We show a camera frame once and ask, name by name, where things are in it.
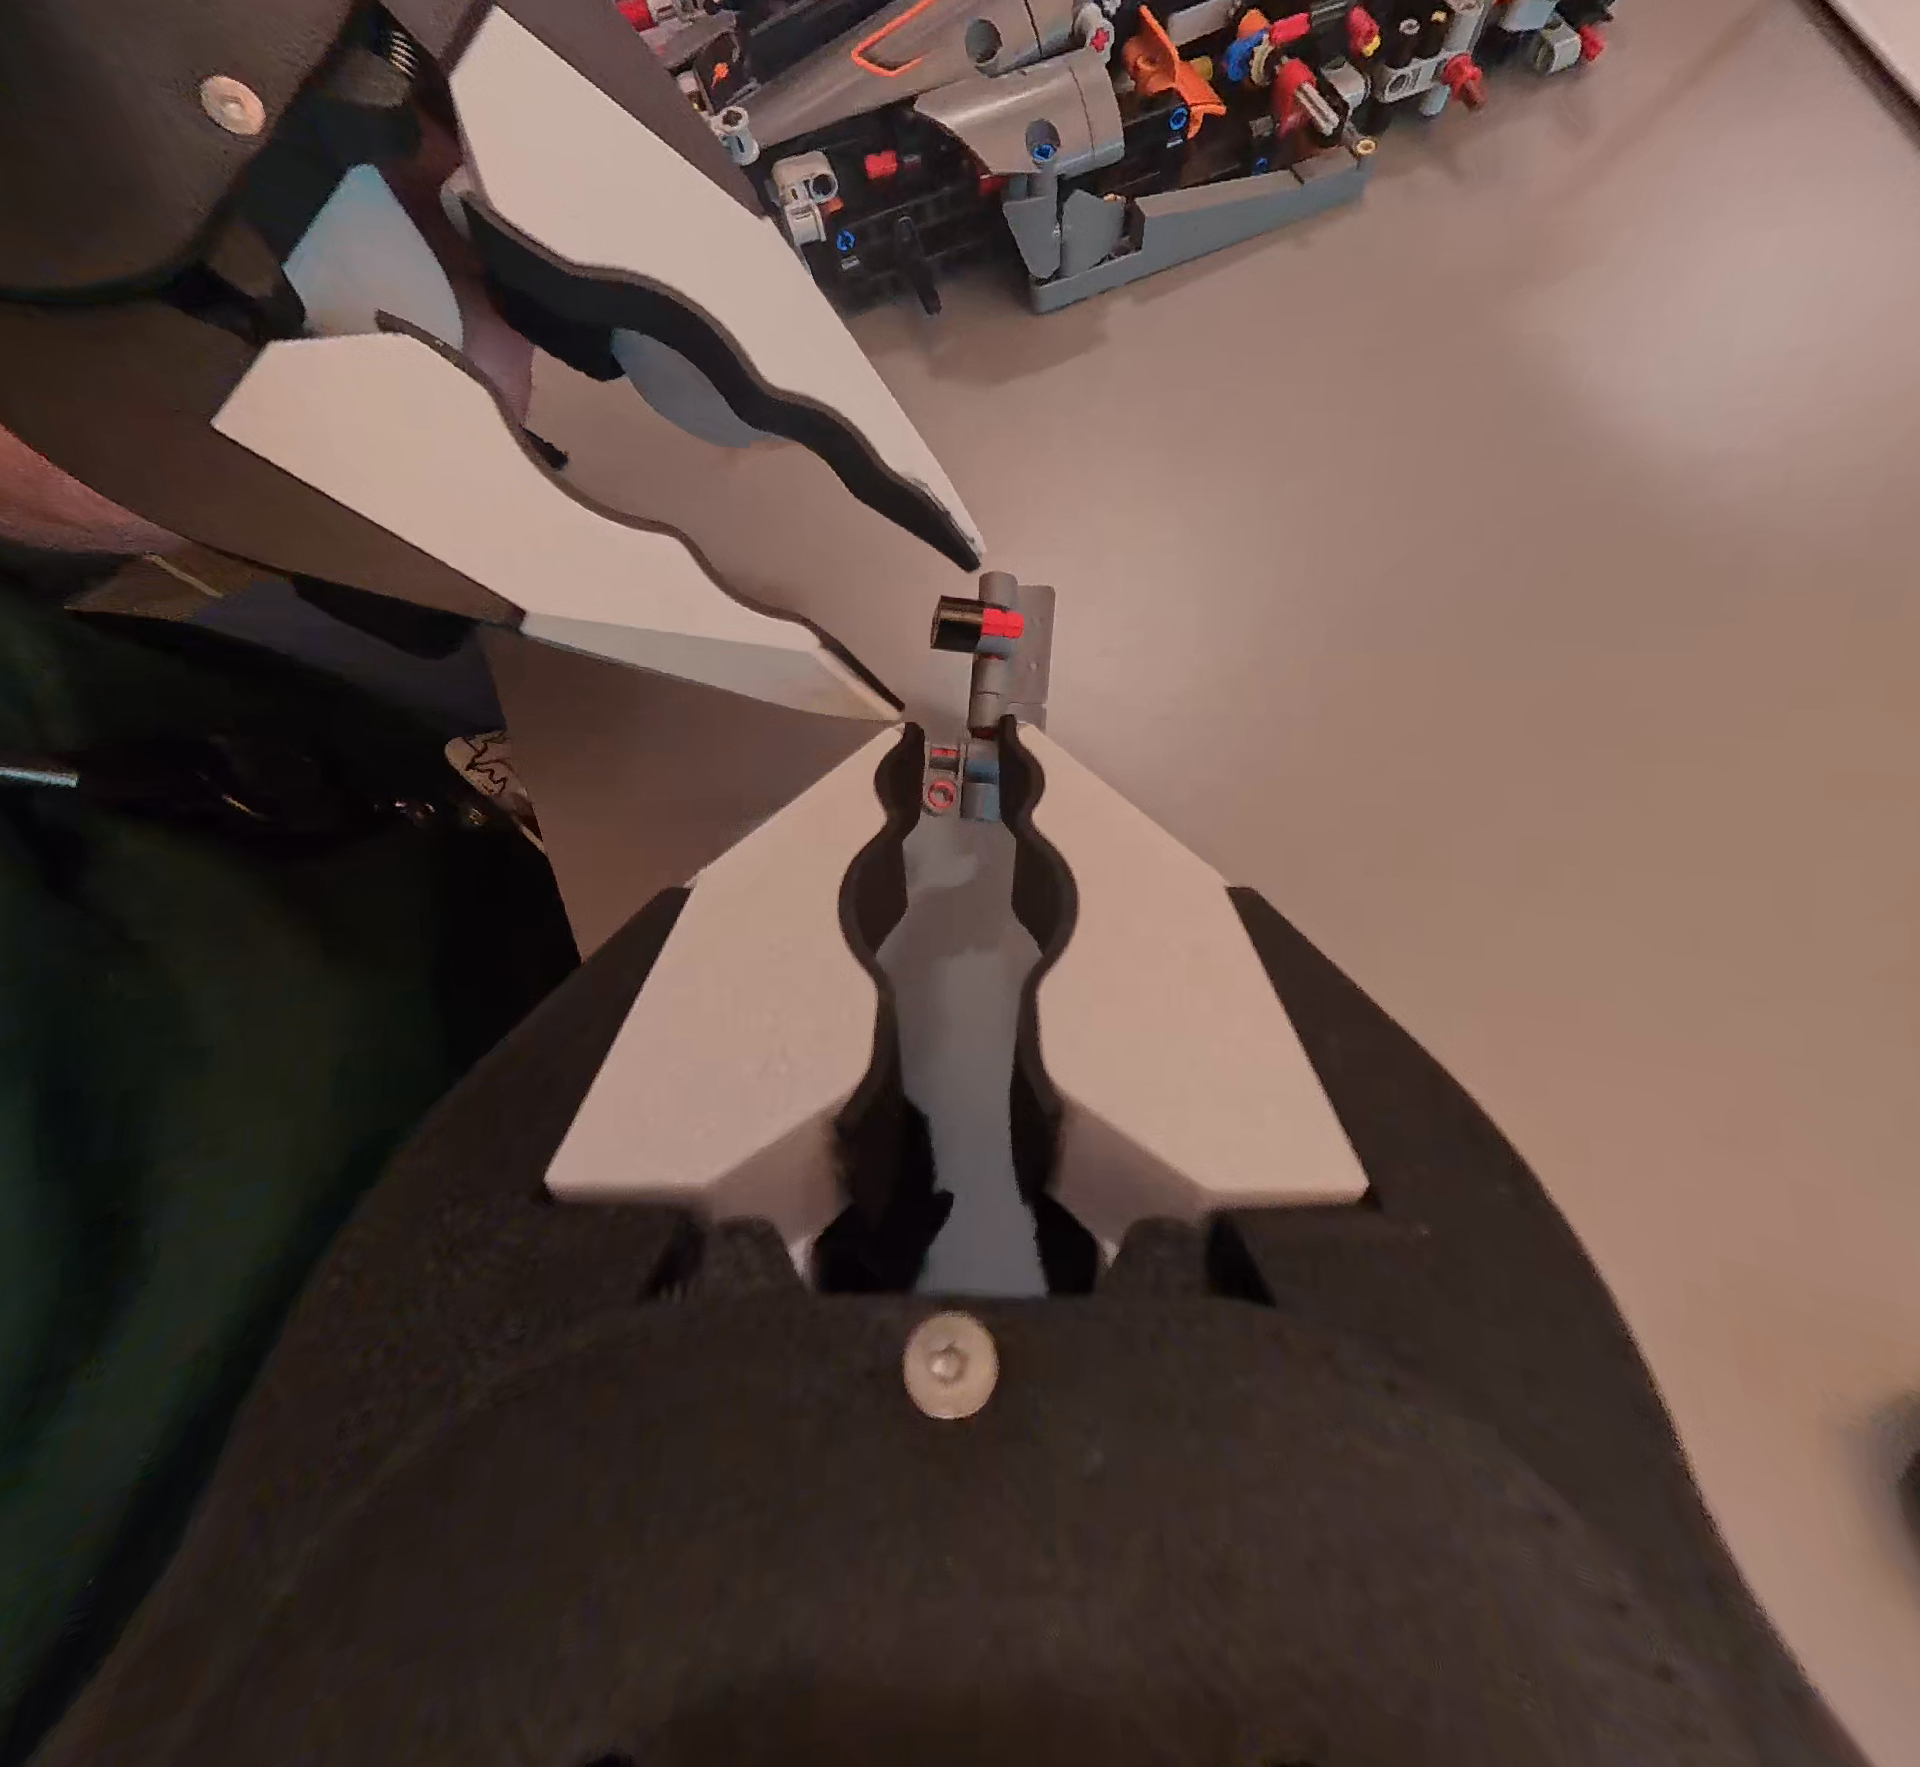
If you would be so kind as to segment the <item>person's green shirt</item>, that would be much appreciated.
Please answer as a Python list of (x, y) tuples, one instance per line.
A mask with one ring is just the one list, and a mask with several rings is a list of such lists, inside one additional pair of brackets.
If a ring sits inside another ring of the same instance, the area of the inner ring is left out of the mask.
[(447, 1091), (579, 963), (413, 663), (72, 609), (5, 545), (2, 1720), (22, 1762), (181, 1542), (287, 1308)]

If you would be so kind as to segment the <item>grey black lego car model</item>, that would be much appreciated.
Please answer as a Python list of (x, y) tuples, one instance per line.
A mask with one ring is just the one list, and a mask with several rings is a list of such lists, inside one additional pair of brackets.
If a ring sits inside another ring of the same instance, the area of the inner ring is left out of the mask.
[(1620, 0), (619, 0), (837, 305), (1018, 259), (1051, 313), (1354, 199), (1401, 119)]

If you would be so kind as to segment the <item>grey lego subassembly red pins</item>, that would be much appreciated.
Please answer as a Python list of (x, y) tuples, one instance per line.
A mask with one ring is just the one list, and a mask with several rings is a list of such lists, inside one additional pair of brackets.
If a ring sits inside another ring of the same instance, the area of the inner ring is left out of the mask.
[(929, 1298), (1021, 1298), (1045, 1290), (1012, 1126), (1021, 993), (1039, 953), (1015, 913), (999, 725), (1045, 721), (1052, 589), (987, 573), (976, 593), (939, 601), (933, 625), (933, 651), (969, 663), (967, 693), (956, 717), (926, 729), (906, 913), (880, 949), (906, 1097), (926, 1118), (933, 1186), (948, 1198), (917, 1286)]

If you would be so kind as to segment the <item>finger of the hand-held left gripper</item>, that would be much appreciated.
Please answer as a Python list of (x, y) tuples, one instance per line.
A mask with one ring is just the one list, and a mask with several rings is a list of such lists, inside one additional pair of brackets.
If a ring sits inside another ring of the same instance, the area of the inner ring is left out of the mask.
[(961, 569), (982, 533), (782, 227), (489, 3), (447, 75), (499, 271), (552, 313), (671, 345), (753, 433)]
[(818, 717), (902, 715), (818, 627), (740, 597), (680, 531), (577, 497), (492, 385), (409, 321), (272, 341), (213, 421), (509, 601), (540, 643)]

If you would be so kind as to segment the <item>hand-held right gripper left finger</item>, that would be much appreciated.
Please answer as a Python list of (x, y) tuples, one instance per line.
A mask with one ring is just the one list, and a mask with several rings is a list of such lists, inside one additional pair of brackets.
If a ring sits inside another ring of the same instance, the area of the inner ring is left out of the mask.
[(660, 897), (660, 949), (544, 1170), (556, 1198), (769, 1220), (833, 1290), (918, 1280), (952, 1196), (878, 953), (925, 743), (884, 729)]

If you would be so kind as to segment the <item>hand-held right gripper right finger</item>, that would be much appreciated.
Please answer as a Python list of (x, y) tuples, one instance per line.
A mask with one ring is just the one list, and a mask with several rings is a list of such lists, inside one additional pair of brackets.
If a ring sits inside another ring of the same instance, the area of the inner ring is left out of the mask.
[(1046, 731), (1002, 717), (1021, 987), (1011, 1144), (1045, 1286), (1132, 1226), (1349, 1206), (1371, 1178), (1261, 959), (1250, 899)]

